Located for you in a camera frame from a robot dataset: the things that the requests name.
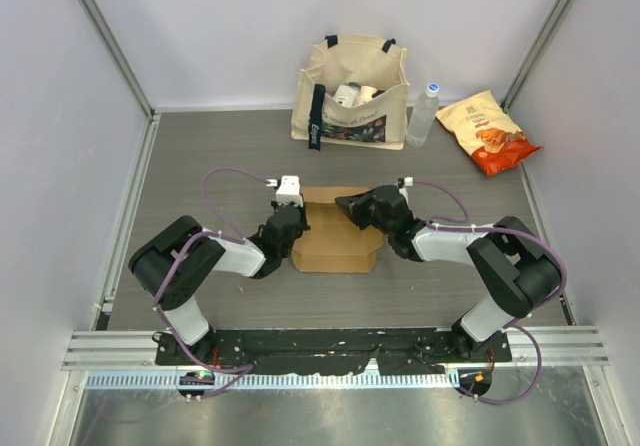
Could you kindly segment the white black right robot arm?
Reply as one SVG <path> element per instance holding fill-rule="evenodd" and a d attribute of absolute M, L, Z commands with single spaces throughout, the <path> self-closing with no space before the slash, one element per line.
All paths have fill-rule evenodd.
<path fill-rule="evenodd" d="M 562 260 L 516 217 L 481 226 L 471 225 L 467 217 L 423 221 L 410 209 L 406 189 L 394 185 L 338 197 L 335 204 L 359 229 L 380 231 L 403 259 L 455 262 L 476 269 L 487 295 L 451 327 L 452 353 L 462 360 L 477 359 L 495 334 L 566 287 Z"/>

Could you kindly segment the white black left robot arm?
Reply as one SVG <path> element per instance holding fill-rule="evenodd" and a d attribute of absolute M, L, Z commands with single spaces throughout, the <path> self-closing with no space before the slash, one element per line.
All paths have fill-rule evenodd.
<path fill-rule="evenodd" d="M 201 312 L 195 293 L 212 272 L 262 279 L 291 255 L 309 229 L 303 206 L 272 203 L 273 214 L 243 240 L 182 216 L 152 238 L 129 260 L 128 268 L 152 296 L 153 308 L 169 327 L 178 356 L 190 364 L 212 363 L 215 332 Z"/>

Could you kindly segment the brown cardboard box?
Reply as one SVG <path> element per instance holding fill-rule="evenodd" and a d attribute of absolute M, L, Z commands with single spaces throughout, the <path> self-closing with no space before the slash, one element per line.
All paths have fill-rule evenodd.
<path fill-rule="evenodd" d="M 337 197 L 368 190 L 368 186 L 302 188 L 310 229 L 293 246 L 291 257 L 298 271 L 370 273 L 373 270 L 384 236 L 374 227 L 360 230 L 335 204 Z"/>

